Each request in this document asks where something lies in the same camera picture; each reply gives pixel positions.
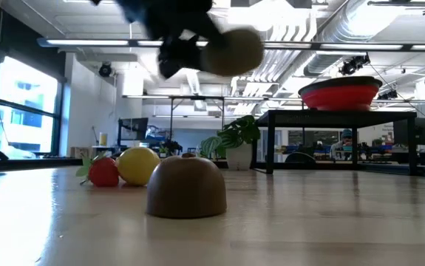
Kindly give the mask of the black perforated metal shelf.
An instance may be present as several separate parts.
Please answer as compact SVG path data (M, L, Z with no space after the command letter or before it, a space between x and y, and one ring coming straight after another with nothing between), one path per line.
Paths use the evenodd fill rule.
M318 170L364 170L365 166L358 164L357 143L353 142L351 164L295 164L295 163L276 163L275 154L275 129L282 128L332 128L332 129L351 129L353 139L357 139L357 133L360 128L375 126L379 124L405 120L407 122L408 137L408 170L409 176L418 175L417 152L415 140L415 119L417 115L414 112L371 112L371 111L318 111L312 109L305 110L270 110L264 113L255 121L258 127L264 127L267 133L267 149L264 163L256 161L257 144L252 142L252 161L251 168L263 169L266 174L272 174L276 169L312 169Z

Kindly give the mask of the red collapsible colander grey rim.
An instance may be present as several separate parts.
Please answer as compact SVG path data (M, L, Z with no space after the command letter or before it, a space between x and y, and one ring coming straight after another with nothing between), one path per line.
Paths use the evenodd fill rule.
M310 109L369 111L382 82L371 76L331 78L302 87L298 94Z

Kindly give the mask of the black monitor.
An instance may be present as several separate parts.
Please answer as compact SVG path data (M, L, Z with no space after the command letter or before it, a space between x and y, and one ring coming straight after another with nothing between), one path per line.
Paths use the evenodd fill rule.
M394 143L407 145L407 120L395 121L393 123ZM425 145L425 118L417 117L415 119L415 139L418 145Z

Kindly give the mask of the person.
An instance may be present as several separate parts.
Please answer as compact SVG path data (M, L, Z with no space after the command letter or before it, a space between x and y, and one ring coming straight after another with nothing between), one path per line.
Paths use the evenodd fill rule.
M337 151L342 150L344 146L352 146L353 132L350 129L344 129L341 133L341 139L330 147L330 158L336 160Z

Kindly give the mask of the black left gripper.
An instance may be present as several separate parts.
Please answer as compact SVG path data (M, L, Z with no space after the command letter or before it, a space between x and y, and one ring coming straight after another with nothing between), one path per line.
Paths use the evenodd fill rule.
M202 62L203 49L197 46L200 38L200 35L189 39L178 35L163 36L157 55L159 73L163 78L169 79L183 68L206 71Z

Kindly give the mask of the black monitor on arm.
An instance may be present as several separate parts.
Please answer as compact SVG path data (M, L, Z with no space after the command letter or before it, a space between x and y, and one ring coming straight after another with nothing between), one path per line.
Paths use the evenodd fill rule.
M121 142L145 140L148 129L147 117L142 118L123 118L118 120L117 145L122 146Z

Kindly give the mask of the brown toy kiwi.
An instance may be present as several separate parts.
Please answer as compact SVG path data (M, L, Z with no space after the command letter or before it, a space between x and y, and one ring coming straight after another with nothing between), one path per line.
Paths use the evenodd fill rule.
M152 172L147 185L147 214L169 219L196 219L226 211L225 179L212 161L172 156Z

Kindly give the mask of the artificial striped green leaf plant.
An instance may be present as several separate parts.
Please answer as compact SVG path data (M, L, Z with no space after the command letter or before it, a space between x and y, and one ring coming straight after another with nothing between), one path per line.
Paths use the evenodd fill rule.
M225 124L216 136L203 140L200 144L200 155L207 158L224 157L229 169L247 171L252 164L253 143L260 136L253 115L239 117Z

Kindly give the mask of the green toy mango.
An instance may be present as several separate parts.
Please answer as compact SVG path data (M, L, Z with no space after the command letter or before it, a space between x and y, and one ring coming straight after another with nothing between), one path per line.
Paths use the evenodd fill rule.
M200 53L202 71L222 77L243 75L256 69L263 60L264 46L252 29L237 28L224 32L224 44L206 44Z

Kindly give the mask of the yellow toy lemon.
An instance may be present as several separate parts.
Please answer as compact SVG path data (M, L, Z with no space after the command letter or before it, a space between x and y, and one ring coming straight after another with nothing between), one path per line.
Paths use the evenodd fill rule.
M160 164L160 158L149 148L132 147L125 150L115 160L115 164L120 178L128 185L145 186Z

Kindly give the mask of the small dark potted plant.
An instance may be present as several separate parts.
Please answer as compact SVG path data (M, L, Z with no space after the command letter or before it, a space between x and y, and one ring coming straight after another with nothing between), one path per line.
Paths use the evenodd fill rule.
M173 140L166 140L160 144L160 153L166 154L166 156L179 155L183 152L183 147Z

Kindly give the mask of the black metal frame stand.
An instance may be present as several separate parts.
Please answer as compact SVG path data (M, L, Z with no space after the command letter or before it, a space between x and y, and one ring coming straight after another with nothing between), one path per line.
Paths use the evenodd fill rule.
M170 115L169 115L169 140L172 142L173 138L173 119L174 119L174 110L183 102L183 100L191 100L191 101L207 101L211 100L213 103L216 103L217 101L221 101L222 105L218 106L219 110L221 111L221 127L220 130L223 129L225 125L225 97L223 96L204 96L204 95L189 95L189 96L179 96L179 95L170 95L169 99L171 100L170 104ZM176 99L181 99L181 102L177 105L174 104L174 101Z

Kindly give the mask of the red toy strawberry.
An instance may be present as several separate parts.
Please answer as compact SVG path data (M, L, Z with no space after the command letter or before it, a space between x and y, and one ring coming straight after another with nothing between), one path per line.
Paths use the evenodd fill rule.
M104 153L96 157L83 157L83 165L76 171L76 177L83 177L81 184L91 182L96 187L115 187L119 183L115 161Z

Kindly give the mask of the black office chair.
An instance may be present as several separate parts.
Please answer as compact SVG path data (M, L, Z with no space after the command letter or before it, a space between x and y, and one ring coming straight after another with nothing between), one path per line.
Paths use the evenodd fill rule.
M305 154L303 152L293 152L289 154L286 159L286 163L304 163L304 164L315 164L316 160L314 157L309 154Z

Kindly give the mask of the long ceiling light bar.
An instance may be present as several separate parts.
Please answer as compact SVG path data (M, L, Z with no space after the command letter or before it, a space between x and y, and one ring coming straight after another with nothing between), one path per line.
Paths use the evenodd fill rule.
M41 47L141 47L156 48L162 41L140 39L49 39L38 38ZM305 41L263 41L266 50L359 51L359 52L425 52L425 44L329 43Z

